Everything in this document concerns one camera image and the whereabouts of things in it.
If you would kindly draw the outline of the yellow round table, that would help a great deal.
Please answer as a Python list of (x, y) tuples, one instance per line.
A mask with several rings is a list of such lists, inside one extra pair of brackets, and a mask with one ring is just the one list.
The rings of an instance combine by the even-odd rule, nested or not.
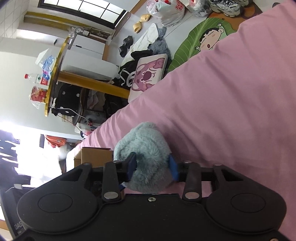
[(119, 68), (107, 61), (70, 50), (73, 42), (67, 37), (57, 56), (48, 92), (45, 98), (44, 115), (49, 116), (53, 95), (58, 82), (107, 93), (127, 99), (130, 91), (107, 82), (117, 75)]

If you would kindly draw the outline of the white tissue box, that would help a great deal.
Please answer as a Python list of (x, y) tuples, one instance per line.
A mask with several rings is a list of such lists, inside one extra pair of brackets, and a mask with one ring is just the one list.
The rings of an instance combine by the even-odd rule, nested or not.
[(50, 57), (52, 55), (52, 49), (48, 48), (44, 51), (42, 51), (41, 53), (38, 54), (35, 64), (36, 65), (43, 65), (44, 62), (48, 59), (48, 57)]

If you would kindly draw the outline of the black polka dot bag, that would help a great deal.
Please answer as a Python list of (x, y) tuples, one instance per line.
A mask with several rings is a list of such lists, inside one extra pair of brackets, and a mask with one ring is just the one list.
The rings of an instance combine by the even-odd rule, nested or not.
[(59, 87), (58, 94), (55, 95), (55, 105), (51, 112), (66, 116), (75, 116), (80, 102), (81, 87), (63, 83)]

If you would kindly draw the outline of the blue plastic packet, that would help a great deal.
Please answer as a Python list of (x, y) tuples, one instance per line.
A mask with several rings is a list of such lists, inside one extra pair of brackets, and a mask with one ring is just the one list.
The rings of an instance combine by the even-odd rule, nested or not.
[(55, 66), (55, 62), (56, 62), (56, 58), (52, 55), (50, 55), (49, 57), (47, 57), (44, 61), (43, 61), (43, 66), (42, 66), (42, 70), (46, 75), (51, 76), (53, 68)]

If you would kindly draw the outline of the orange bag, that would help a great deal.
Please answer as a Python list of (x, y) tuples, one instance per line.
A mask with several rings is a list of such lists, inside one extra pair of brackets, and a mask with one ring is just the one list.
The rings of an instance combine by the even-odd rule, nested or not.
[(45, 135), (45, 139), (52, 148), (60, 148), (66, 144), (66, 139)]

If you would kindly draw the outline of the cardboard box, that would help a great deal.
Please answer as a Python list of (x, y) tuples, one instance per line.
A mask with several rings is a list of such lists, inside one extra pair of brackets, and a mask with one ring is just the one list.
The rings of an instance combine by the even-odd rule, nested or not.
[(74, 167), (90, 163), (93, 168), (104, 167), (113, 161), (113, 151), (107, 148), (83, 147), (74, 157)]

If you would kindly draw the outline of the pink bear cushion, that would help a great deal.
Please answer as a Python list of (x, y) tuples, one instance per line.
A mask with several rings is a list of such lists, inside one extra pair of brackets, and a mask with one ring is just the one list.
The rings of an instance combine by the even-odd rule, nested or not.
[(164, 75), (167, 65), (167, 54), (158, 54), (140, 58), (133, 75), (128, 103), (138, 98), (143, 92), (157, 84)]

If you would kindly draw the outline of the white red shopping bag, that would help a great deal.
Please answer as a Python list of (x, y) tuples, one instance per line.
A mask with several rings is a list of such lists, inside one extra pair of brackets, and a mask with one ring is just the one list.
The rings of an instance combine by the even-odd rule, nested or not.
[(147, 11), (164, 27), (171, 27), (183, 19), (185, 6), (181, 1), (147, 1)]

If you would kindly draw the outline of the teal plush toy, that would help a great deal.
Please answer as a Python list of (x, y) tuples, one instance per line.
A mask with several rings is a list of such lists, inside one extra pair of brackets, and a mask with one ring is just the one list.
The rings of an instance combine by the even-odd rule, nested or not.
[(136, 155), (137, 168), (131, 180), (124, 181), (126, 188), (154, 194), (173, 182), (169, 169), (171, 150), (156, 124), (140, 123), (127, 133), (114, 148), (114, 160), (124, 161), (132, 152)]

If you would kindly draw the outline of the left yellow slipper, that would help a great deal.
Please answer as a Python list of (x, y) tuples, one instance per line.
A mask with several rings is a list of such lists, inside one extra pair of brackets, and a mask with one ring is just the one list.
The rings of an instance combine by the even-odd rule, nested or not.
[(149, 21), (150, 18), (151, 18), (150, 14), (143, 14), (140, 16), (140, 22), (145, 23), (145, 22)]

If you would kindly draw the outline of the right yellow slipper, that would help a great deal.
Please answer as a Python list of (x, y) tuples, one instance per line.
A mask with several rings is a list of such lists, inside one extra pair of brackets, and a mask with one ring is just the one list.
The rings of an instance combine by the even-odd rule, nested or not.
[(133, 25), (133, 31), (137, 34), (142, 30), (142, 22), (138, 21)]

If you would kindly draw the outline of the left black slipper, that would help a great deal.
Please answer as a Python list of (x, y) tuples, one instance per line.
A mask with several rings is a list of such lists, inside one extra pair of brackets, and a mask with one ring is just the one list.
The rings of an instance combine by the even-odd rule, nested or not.
[(123, 46), (129, 49), (132, 45), (133, 45), (133, 37), (129, 35), (123, 40)]

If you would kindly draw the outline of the pink bed sheet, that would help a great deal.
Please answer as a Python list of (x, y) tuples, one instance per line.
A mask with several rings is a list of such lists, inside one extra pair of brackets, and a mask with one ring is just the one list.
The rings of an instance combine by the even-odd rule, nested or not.
[(113, 149), (155, 123), (180, 161), (221, 163), (276, 191), (295, 240), (295, 1), (240, 24), (117, 111), (79, 144)]

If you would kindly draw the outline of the black chair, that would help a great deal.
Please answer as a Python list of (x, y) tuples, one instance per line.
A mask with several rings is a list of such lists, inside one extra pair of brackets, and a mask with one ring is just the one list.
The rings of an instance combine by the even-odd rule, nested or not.
[(80, 102), (76, 115), (58, 115), (70, 118), (73, 125), (76, 125), (77, 123), (86, 120), (88, 123), (90, 123), (91, 126), (97, 127), (106, 121), (106, 114), (103, 111), (104, 101), (105, 99), (103, 97), (103, 94), (100, 94), (95, 90), (82, 88), (80, 94)]

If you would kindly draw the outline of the grey fluffy mat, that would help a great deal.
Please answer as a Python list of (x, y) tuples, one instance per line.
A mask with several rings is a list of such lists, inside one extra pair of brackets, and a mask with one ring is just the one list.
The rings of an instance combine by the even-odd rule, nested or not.
[(157, 27), (157, 30), (158, 30), (159, 36), (152, 44), (149, 44), (147, 49), (151, 50), (154, 55), (158, 55), (158, 54), (166, 54), (167, 55), (167, 63), (166, 63), (166, 67), (165, 67), (165, 74), (166, 74), (168, 72), (168, 68), (171, 64), (171, 52), (170, 52), (170, 49), (169, 49), (169, 47), (165, 41), (165, 38), (164, 38), (167, 28), (162, 27), (160, 29), (159, 27)]

